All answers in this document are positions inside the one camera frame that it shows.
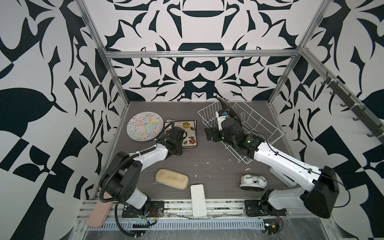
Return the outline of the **floral square plate black rim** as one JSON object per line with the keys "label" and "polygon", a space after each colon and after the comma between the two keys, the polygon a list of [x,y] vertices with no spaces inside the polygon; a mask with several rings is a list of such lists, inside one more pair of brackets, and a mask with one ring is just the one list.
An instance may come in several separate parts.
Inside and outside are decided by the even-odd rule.
{"label": "floral square plate black rim", "polygon": [[166,124],[168,123],[175,123],[175,127],[179,127],[183,129],[186,132],[186,136],[184,137],[182,141],[182,147],[183,149],[191,149],[196,148],[198,145],[197,141],[197,121],[178,121],[178,120],[166,120]]}

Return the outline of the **dark glass plate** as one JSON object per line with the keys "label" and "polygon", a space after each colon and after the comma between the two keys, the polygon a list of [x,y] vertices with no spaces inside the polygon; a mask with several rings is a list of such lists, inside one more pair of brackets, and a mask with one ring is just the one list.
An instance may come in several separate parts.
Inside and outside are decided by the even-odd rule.
{"label": "dark glass plate", "polygon": [[241,117],[240,117],[240,114],[235,110],[234,107],[232,107],[225,99],[223,98],[219,98],[219,101],[220,101],[220,104],[222,106],[222,109],[227,112],[227,116],[229,116],[230,118],[233,118],[235,119],[236,121],[238,121],[240,123],[240,125],[242,126],[242,121],[241,121]]}

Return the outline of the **colourful speckled round plate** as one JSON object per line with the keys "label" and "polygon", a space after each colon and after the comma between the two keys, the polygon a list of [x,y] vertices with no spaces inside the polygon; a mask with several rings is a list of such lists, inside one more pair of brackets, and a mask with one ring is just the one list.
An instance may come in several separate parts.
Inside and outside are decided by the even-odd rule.
{"label": "colourful speckled round plate", "polygon": [[159,114],[141,112],[129,120],[126,131],[132,140],[147,142],[156,138],[163,128],[164,120]]}

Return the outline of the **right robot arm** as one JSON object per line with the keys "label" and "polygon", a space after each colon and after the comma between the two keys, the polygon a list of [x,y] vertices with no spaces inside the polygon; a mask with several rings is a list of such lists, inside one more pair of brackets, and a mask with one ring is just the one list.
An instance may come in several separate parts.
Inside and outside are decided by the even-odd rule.
{"label": "right robot arm", "polygon": [[258,202],[259,216],[275,215],[282,209],[307,209],[320,218],[331,217],[342,185],[334,169],[295,159],[273,147],[264,134],[253,130],[245,132],[236,119],[218,121],[218,127],[205,128],[209,141],[224,142],[239,155],[266,164],[299,185],[290,190],[267,190]]}

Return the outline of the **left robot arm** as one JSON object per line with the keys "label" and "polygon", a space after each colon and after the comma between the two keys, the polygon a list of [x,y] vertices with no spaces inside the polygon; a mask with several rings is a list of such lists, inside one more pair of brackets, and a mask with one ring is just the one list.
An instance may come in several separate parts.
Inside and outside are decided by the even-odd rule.
{"label": "left robot arm", "polygon": [[119,223],[118,207],[124,205],[131,207],[134,214],[144,220],[144,229],[149,229],[157,223],[148,221],[148,214],[151,198],[137,188],[137,183],[142,170],[166,160],[167,158],[183,153],[182,143],[187,133],[174,122],[168,123],[155,138],[155,143],[135,153],[117,153],[99,181],[99,201],[101,203],[115,203],[114,217],[118,229],[124,235],[131,238],[138,238],[145,234],[144,231],[127,231]]}

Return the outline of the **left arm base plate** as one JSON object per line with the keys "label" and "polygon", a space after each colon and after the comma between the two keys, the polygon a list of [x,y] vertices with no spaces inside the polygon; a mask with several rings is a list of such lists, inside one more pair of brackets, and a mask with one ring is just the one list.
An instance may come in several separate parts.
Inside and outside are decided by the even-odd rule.
{"label": "left arm base plate", "polygon": [[147,218],[157,218],[164,214],[165,202],[164,201],[150,201],[145,203],[141,209],[136,209],[133,206],[126,206],[123,208],[123,218],[136,218],[145,216]]}

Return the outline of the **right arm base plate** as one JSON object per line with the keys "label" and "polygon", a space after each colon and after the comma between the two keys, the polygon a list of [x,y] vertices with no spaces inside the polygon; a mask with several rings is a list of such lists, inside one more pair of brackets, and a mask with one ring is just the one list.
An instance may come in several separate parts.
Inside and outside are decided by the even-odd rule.
{"label": "right arm base plate", "polygon": [[276,210],[265,200],[245,200],[245,214],[248,217],[286,216],[287,209]]}

